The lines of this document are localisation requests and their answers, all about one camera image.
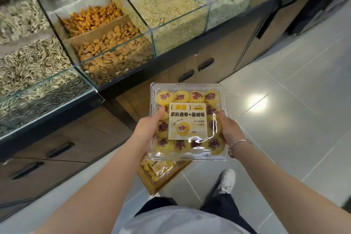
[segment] person's right hand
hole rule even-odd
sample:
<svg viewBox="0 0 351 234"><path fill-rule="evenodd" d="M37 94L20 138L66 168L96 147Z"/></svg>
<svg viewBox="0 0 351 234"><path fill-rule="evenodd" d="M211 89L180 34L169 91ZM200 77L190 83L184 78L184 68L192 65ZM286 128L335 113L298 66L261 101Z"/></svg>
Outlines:
<svg viewBox="0 0 351 234"><path fill-rule="evenodd" d="M241 139L246 139L239 124L235 120L228 118L223 110L219 112L218 116L219 121L222 124L224 138L229 146Z"/></svg>

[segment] white shirt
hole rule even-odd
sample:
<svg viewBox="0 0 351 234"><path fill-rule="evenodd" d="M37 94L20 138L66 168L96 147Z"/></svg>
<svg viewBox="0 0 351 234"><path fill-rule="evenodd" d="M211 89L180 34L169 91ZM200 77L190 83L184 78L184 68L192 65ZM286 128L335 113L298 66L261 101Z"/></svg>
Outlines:
<svg viewBox="0 0 351 234"><path fill-rule="evenodd" d="M181 206L166 206L142 213L129 221L120 234L230 233L250 234L228 219Z"/></svg>

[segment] shoe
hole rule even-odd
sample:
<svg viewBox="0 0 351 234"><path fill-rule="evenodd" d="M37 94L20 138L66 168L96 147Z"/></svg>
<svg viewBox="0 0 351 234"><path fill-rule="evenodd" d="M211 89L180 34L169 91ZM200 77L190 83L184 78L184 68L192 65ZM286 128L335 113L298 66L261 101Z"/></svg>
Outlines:
<svg viewBox="0 0 351 234"><path fill-rule="evenodd" d="M220 181L217 188L217 194L231 193L235 184L235 171L226 169L220 175Z"/></svg>

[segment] silver bracelet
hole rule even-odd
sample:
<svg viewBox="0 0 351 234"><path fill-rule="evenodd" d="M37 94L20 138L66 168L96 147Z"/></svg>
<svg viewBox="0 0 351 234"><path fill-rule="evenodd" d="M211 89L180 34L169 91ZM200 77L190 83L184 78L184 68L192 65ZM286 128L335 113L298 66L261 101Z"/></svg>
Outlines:
<svg viewBox="0 0 351 234"><path fill-rule="evenodd" d="M235 157L232 155L232 151L231 151L232 146L234 146L235 144L240 143L240 142L249 142L249 143L252 144L252 142L250 142L250 141L248 141L248 140L240 139L240 140L236 141L235 143L229 145L229 147L228 147L228 155L229 155L231 158L235 158Z"/></svg>

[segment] dark pants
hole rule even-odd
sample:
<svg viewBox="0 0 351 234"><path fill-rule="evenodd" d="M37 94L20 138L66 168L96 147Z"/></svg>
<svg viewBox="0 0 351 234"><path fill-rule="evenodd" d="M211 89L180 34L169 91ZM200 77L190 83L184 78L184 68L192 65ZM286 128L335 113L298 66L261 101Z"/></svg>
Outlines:
<svg viewBox="0 0 351 234"><path fill-rule="evenodd" d="M154 197L148 201L135 216L157 208L171 205L177 205L173 198ZM205 202L200 210L226 218L247 230L251 234L257 234L256 231L254 231L253 228L245 221L245 219L241 217L233 197L228 193L218 194L217 196L210 198L207 202Z"/></svg>

